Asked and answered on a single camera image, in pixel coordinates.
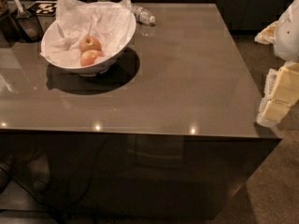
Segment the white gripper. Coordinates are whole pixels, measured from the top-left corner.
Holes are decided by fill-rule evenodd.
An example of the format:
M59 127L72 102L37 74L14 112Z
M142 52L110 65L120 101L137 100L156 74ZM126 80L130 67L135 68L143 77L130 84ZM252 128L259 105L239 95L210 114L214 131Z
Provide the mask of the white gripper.
M293 0L279 17L258 33L254 41L274 43L275 54L286 61L270 69L264 85L256 122L264 127L278 125L299 101L299 0Z

